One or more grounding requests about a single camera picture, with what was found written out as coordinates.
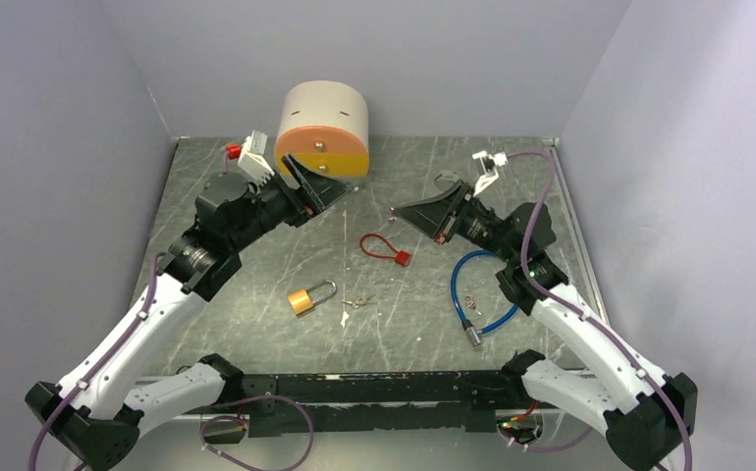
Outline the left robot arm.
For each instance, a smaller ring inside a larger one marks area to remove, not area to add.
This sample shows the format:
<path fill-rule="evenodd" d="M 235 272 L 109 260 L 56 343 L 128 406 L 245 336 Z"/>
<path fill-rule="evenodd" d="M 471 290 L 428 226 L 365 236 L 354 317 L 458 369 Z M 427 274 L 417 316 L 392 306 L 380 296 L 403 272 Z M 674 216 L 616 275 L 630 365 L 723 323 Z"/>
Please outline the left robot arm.
<path fill-rule="evenodd" d="M 26 402 L 81 469 L 109 470 L 157 426 L 199 407 L 234 410 L 243 371 L 210 354 L 175 376 L 141 386 L 152 358 L 184 322 L 201 313 L 242 266 L 241 254 L 278 226 L 299 227 L 351 190 L 285 156 L 286 172 L 241 158 L 209 179 L 192 225 L 153 258 L 144 292 L 101 344 L 55 383 L 39 382 Z"/>

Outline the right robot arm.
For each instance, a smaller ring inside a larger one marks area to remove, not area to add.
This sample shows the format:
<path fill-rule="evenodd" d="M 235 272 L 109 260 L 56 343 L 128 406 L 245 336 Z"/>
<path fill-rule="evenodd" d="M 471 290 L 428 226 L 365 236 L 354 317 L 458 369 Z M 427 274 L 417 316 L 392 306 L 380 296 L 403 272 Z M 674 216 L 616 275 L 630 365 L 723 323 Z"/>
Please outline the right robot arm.
<path fill-rule="evenodd" d="M 504 297 L 557 335 L 591 373 L 578 376 L 526 350 L 502 369 L 507 403 L 523 407 L 535 399 L 556 406 L 603 436 L 631 470 L 661 469 L 677 449 L 684 469 L 692 468 L 697 386 L 646 359 L 590 308 L 546 252 L 556 236 L 542 201 L 501 217 L 459 181 L 392 213 L 438 244 L 460 236 L 502 260 L 496 279 Z"/>

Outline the red cable lock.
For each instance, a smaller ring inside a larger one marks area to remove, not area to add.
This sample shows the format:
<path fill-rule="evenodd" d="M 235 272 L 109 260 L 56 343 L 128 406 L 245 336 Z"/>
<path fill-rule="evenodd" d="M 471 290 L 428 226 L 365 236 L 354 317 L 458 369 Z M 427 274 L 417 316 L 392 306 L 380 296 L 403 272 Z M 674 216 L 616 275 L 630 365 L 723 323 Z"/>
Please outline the red cable lock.
<path fill-rule="evenodd" d="M 412 258 L 409 252 L 395 248 L 387 238 L 377 233 L 364 234 L 359 239 L 358 246 L 370 258 L 390 260 L 401 267 L 407 267 Z"/>

